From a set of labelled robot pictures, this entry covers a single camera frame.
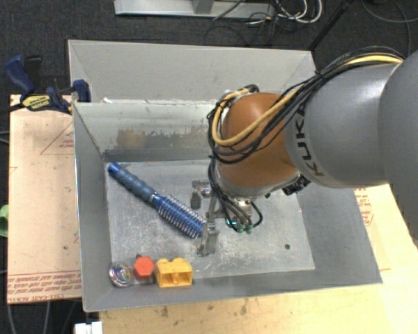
brown cardboard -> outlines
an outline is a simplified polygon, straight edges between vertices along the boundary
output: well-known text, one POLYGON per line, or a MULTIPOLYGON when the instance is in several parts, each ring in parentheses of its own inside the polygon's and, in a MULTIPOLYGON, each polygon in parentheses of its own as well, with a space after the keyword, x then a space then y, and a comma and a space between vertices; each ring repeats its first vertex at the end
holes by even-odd
POLYGON ((72 117, 10 115, 8 303, 82 295, 72 117))

gray metal tray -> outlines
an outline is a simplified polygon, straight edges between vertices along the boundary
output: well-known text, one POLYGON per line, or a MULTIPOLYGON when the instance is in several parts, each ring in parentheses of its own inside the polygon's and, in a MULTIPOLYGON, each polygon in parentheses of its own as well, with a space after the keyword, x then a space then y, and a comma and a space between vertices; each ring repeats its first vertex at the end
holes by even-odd
POLYGON ((107 176, 108 162, 130 161, 124 165, 159 193, 189 204, 192 180, 206 176, 210 149, 203 121, 211 108, 198 102, 75 105, 85 311, 380 282, 350 189, 311 184, 297 197, 277 192, 258 201, 265 220, 253 234, 238 235, 219 223, 217 253, 197 257, 198 240, 181 235, 107 176), (114 287, 109 264, 137 253, 185 258, 194 268, 193 285, 114 287))
POLYGON ((68 47, 71 79, 85 79, 93 101, 74 108, 85 311, 381 281, 351 189, 310 184, 297 197, 259 200, 265 220, 252 235, 219 224, 217 254, 198 258, 195 241, 107 176, 108 162, 121 162, 188 204, 192 180, 206 178, 206 115, 215 100, 247 84, 280 93, 311 77, 308 51, 76 40, 68 47), (193 285, 114 287, 109 264, 136 253, 186 257, 193 285))

clamp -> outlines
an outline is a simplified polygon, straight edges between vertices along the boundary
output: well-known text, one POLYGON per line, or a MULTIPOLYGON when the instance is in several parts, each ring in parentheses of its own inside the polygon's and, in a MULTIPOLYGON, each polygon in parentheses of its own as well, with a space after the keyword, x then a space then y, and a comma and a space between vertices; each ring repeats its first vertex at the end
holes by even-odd
POLYGON ((41 58, 38 56, 24 58, 19 54, 5 64, 4 69, 8 78, 24 91, 20 97, 20 108, 25 107, 30 111, 53 110, 71 114, 71 103, 62 98, 63 93, 69 92, 77 93, 77 97, 72 102, 91 101, 90 89, 83 79, 74 81, 72 87, 64 90, 59 90, 56 81, 54 81, 54 87, 48 87, 45 93, 35 93, 36 86, 25 70, 25 64, 30 65, 33 74, 35 74, 38 72, 40 63, 41 58))

orange cap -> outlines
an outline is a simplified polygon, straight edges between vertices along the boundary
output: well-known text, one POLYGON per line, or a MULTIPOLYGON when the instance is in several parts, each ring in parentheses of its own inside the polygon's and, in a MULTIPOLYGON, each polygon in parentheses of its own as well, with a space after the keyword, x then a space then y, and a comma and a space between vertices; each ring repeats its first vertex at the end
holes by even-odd
POLYGON ((148 280, 152 276, 154 269, 155 263, 152 259, 149 256, 141 256, 134 263, 133 274, 138 281, 148 280))

yellow block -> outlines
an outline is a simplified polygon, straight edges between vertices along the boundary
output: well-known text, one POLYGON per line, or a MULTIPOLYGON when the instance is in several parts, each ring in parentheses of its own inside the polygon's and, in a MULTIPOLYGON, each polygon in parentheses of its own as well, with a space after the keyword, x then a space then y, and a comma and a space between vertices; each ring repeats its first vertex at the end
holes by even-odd
POLYGON ((161 288, 192 284, 192 266, 181 257, 177 257, 172 262, 159 259, 156 266, 156 281, 161 288))

